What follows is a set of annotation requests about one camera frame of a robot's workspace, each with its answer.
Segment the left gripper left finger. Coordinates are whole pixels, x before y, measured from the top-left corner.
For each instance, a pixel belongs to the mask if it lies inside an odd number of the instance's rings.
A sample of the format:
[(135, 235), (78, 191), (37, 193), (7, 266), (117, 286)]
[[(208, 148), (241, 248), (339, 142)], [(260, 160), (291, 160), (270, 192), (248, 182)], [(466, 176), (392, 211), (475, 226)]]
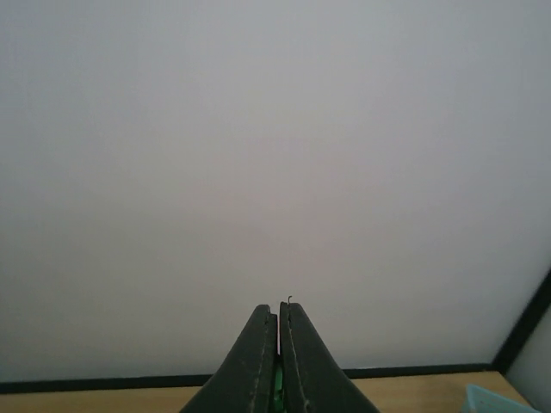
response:
[(276, 362), (277, 316), (258, 305), (220, 368), (181, 412), (271, 412)]

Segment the light blue plastic basket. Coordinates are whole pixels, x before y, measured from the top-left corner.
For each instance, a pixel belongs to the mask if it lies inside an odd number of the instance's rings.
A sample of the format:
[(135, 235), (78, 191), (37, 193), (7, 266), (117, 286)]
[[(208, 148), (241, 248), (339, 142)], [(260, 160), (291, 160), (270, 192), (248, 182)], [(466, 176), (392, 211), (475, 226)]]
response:
[(477, 385), (466, 386), (461, 413), (539, 413), (532, 407), (505, 398)]

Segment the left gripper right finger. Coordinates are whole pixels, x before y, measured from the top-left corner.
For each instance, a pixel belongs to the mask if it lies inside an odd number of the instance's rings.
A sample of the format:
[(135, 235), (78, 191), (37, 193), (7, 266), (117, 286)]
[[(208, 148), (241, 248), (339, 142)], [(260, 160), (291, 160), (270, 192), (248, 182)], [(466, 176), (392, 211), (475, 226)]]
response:
[(283, 403), (287, 412), (369, 413), (375, 405), (338, 366), (298, 303), (280, 303)]

